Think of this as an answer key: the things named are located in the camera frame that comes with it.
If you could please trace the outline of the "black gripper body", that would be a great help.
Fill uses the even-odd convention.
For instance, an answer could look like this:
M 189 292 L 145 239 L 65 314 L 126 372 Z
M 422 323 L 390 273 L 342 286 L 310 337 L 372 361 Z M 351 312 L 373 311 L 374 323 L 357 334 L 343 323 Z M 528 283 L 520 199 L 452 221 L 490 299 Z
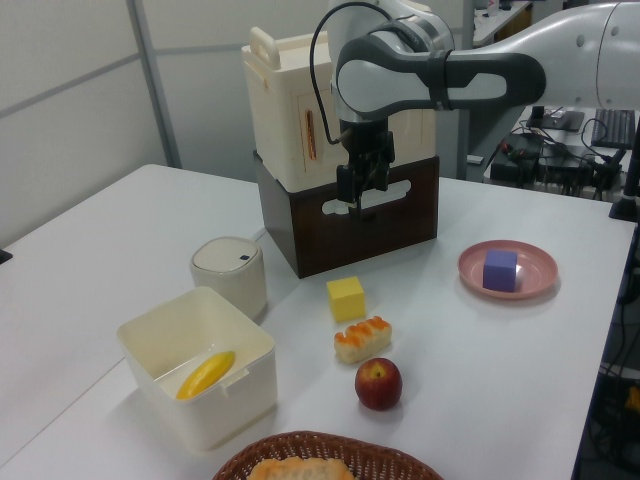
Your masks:
M 393 133 L 388 121 L 340 121 L 340 142 L 356 173 L 388 171 L 395 160 Z

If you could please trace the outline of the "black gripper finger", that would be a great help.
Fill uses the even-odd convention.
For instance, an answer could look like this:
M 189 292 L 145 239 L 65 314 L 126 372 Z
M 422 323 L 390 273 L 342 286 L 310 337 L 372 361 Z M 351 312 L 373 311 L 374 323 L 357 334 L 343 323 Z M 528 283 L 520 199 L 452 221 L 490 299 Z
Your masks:
M 351 218 L 361 218 L 362 183 L 360 176 L 350 164 L 336 169 L 337 199 L 346 204 Z
M 395 160 L 393 148 L 384 148 L 373 156 L 372 186 L 379 191 L 386 191 L 389 183 L 390 165 Z

